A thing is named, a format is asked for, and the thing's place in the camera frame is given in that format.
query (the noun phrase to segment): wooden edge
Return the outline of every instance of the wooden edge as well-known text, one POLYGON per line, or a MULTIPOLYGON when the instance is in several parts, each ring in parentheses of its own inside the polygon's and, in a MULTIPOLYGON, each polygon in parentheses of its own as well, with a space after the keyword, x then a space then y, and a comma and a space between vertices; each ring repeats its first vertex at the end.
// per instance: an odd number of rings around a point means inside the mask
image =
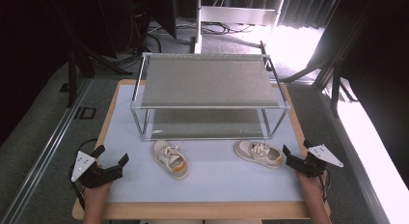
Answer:
MULTIPOLYGON (((109 106, 96 145, 103 144, 112 114, 117 103, 117 94, 122 85, 135 85, 136 80, 124 79, 118 83, 109 106)), ((286 86, 284 93, 291 108, 288 111, 300 149, 303 151, 304 134, 286 86)), ((78 199, 72 209, 72 216, 82 220, 84 211, 78 199)), ((104 218, 126 219, 308 219, 308 209, 303 201, 295 202, 234 202, 234 203, 111 203, 107 204, 104 218)))

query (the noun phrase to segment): gray floor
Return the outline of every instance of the gray floor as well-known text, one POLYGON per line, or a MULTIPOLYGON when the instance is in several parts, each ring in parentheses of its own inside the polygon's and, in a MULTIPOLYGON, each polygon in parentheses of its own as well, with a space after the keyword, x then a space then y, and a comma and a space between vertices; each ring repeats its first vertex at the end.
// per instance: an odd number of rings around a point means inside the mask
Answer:
MULTIPOLYGON (((161 40, 162 52, 191 52, 192 30, 178 30, 175 41, 169 36, 157 35, 161 40)), ((149 40, 150 51, 156 45, 149 40)), ((234 36, 204 36, 203 53, 246 53, 249 48, 257 49, 257 43, 246 43, 234 36)), ((139 64, 127 70, 136 71, 139 64)), ((16 223, 80 223, 71 216, 75 201, 68 182, 68 168, 73 162, 77 147, 84 141, 97 138, 105 119, 111 98, 119 80, 135 76, 120 76, 110 70, 98 68, 80 107, 95 108, 95 117, 71 119, 49 165, 27 202, 16 223)), ((19 188, 30 173, 41 151, 47 146, 53 130, 67 110, 68 94, 60 93, 67 82, 67 66, 59 69, 34 102, 32 108, 18 127, 0 148, 0 216, 6 214, 19 188)), ((333 223, 375 223, 362 195, 353 169, 351 168, 339 136, 334 131, 331 117, 322 105, 321 93, 303 85, 289 85, 288 90, 306 138, 313 143, 325 144, 342 162, 343 168, 329 166, 332 186, 329 203, 333 223)), ((136 221, 114 221, 113 223, 138 223, 136 221)), ((264 220, 263 223, 311 223, 310 220, 264 220)))

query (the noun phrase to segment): table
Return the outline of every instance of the table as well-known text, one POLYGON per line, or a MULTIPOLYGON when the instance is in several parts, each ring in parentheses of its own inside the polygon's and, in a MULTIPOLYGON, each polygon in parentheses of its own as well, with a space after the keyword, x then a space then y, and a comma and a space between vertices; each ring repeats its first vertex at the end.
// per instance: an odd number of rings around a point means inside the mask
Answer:
MULTIPOLYGON (((102 126, 96 145, 104 143, 112 114, 117 102, 117 95, 122 85, 134 85, 135 80, 122 80, 114 94, 105 122, 102 126)), ((294 109, 288 111, 299 147, 302 147, 304 135, 298 123, 294 109)), ((84 211, 76 201, 72 216, 83 218, 84 211)), ((109 203, 107 204, 105 219, 300 219, 309 218, 309 213, 303 201, 289 202, 140 202, 140 203, 109 203)))

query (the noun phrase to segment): white sneaker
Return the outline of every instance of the white sneaker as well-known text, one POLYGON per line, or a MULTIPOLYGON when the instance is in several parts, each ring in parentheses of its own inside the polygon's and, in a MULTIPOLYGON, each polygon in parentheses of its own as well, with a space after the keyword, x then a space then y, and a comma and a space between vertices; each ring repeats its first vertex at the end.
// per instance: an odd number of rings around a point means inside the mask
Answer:
POLYGON ((188 168, 186 158, 170 143, 159 140, 152 147, 156 162, 175 179, 186 177, 188 168))
POLYGON ((268 144, 242 140, 234 146, 238 157, 259 163, 269 169, 280 167, 283 155, 268 144))

